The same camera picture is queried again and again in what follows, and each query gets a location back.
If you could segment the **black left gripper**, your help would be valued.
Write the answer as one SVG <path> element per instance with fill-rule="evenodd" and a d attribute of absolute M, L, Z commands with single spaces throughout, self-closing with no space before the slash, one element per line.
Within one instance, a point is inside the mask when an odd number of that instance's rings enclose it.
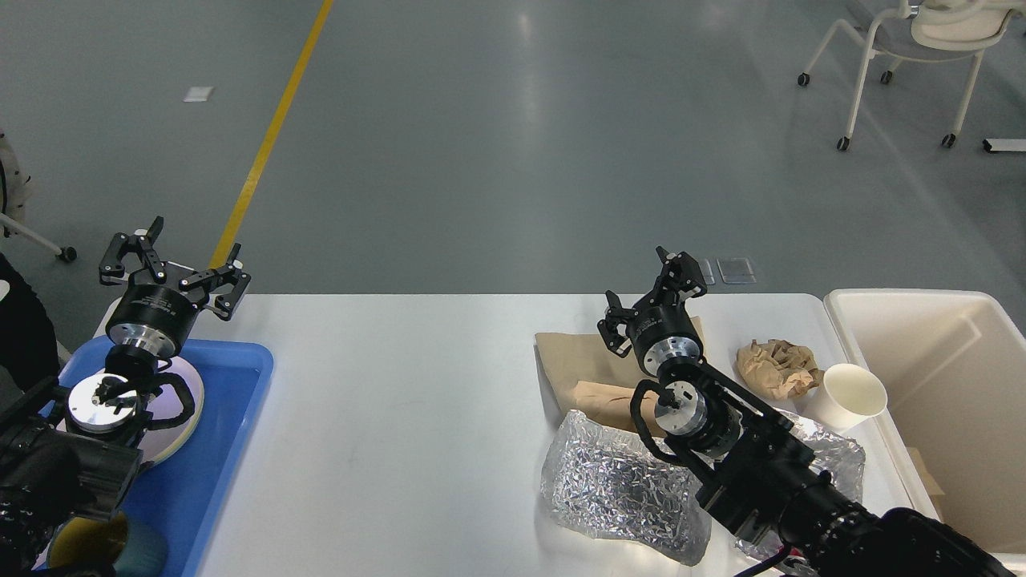
<path fill-rule="evenodd" d="M 98 263 L 98 283 L 126 284 L 124 295 L 106 325 L 106 334 L 117 345 L 142 348 L 154 357 L 180 354 L 201 309 L 230 321 L 244 298 L 252 275 L 237 260 L 241 244 L 228 252 L 224 265 L 194 272 L 180 279 L 166 271 L 154 248 L 164 230 L 164 217 L 157 216 L 143 233 L 116 233 Z M 123 260 L 133 255 L 142 270 L 126 271 Z"/>

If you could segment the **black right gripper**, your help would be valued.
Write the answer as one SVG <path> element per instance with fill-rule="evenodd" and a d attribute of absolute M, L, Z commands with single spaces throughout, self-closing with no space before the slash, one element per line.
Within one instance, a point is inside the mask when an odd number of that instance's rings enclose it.
<path fill-rule="evenodd" d="M 641 301 L 624 306 L 618 293 L 606 292 L 604 317 L 597 322 L 605 347 L 620 358 L 633 351 L 642 373 L 650 377 L 668 359 L 696 362 L 702 357 L 703 343 L 686 306 L 708 292 L 700 264 L 687 252 L 656 248 L 656 254 L 662 270 L 653 284 L 653 307 L 640 311 Z"/>

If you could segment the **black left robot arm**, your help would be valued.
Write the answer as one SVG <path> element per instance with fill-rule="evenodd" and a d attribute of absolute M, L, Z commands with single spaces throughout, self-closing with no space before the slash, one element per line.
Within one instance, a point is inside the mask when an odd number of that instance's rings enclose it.
<path fill-rule="evenodd" d="M 103 368 L 71 387 L 47 377 L 2 412 L 4 576 L 33 574 L 70 520 L 114 520 L 139 475 L 199 423 L 205 387 L 184 344 L 205 310 L 230 321 L 252 277 L 240 244 L 215 268 L 162 259 L 162 229 L 158 216 L 117 233 L 100 260 L 100 284 L 124 288 L 105 328 Z"/>

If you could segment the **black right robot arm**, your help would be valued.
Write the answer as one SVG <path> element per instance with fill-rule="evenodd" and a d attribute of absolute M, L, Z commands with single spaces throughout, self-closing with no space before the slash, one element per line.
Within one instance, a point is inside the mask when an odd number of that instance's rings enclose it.
<path fill-rule="evenodd" d="M 781 540 L 745 575 L 792 554 L 820 576 L 1011 574 L 945 523 L 906 507 L 877 516 L 839 492 L 828 470 L 814 470 L 814 451 L 792 435 L 791 420 L 707 361 L 685 309 L 707 292 L 700 265 L 688 253 L 656 254 L 662 270 L 652 291 L 630 307 L 607 292 L 597 328 L 611 353 L 633 352 L 645 373 L 629 413 L 652 456 L 689 469 L 697 503 L 734 537 Z"/>

